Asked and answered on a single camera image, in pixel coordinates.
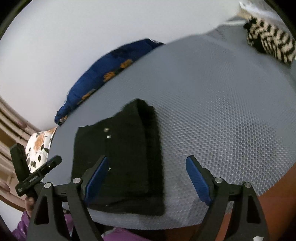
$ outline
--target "blue pillow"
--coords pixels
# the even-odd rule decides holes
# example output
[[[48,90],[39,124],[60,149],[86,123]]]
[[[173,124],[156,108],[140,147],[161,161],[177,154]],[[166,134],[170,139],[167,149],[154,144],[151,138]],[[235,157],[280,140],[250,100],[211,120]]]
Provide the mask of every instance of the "blue pillow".
[[[67,100],[58,110],[54,122],[62,125],[68,115],[97,89],[160,45],[163,43],[143,39],[123,45],[98,59],[70,89]]]

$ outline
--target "black and beige striped cushion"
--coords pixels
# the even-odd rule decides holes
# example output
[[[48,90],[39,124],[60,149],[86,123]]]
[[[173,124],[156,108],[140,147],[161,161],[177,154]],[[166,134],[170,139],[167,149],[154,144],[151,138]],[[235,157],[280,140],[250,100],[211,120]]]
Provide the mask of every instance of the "black and beige striped cushion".
[[[261,53],[267,53],[285,64],[296,56],[295,40],[285,31],[260,18],[250,18],[244,25],[248,31],[247,42]]]

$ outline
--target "gray mesh fabric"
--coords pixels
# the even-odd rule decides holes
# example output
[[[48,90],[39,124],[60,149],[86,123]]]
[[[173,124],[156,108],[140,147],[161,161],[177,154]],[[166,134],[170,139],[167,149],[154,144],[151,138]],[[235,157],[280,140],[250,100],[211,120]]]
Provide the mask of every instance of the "gray mesh fabric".
[[[154,106],[161,133],[166,212],[163,216],[89,210],[94,221],[132,229],[170,229],[202,221],[207,206],[185,160],[229,183],[249,181],[258,195],[296,158],[295,66],[247,45],[242,26],[221,26],[157,48],[92,95],[58,128],[49,157],[63,162],[46,177],[70,181],[79,126],[117,113],[135,98]]]

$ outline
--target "silver screw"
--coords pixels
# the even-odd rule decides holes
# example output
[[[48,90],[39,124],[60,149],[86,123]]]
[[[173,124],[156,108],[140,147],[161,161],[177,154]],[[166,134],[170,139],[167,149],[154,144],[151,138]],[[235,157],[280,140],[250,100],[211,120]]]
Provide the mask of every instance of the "silver screw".
[[[223,179],[221,177],[215,177],[215,182],[221,183],[223,182]]]
[[[250,183],[244,183],[244,186],[245,186],[246,188],[250,188],[250,187],[251,187],[251,184],[250,184]]]
[[[45,187],[45,188],[49,188],[50,186],[51,186],[51,183],[45,183],[45,184],[44,184],[44,187]]]
[[[73,183],[75,183],[75,184],[80,183],[80,181],[81,180],[79,177],[73,179]]]

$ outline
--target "blue gripper pad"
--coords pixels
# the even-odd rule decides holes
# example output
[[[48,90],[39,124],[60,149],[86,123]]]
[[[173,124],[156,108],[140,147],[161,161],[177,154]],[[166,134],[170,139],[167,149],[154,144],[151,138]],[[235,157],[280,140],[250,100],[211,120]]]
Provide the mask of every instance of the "blue gripper pad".
[[[210,197],[210,189],[206,181],[202,177],[202,174],[194,164],[193,160],[190,157],[186,159],[186,171],[192,181],[192,184],[200,198],[200,200],[206,203],[209,206],[212,202]]]
[[[108,158],[105,157],[85,187],[85,197],[83,201],[86,205],[89,205],[98,194],[103,180],[107,176],[108,170],[109,161]]]

